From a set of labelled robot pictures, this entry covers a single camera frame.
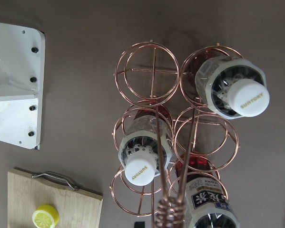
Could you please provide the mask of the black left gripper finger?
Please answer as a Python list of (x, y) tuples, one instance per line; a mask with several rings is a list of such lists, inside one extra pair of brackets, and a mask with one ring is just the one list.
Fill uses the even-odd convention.
[(144, 221), (136, 221), (134, 223), (134, 228), (145, 228), (145, 222)]

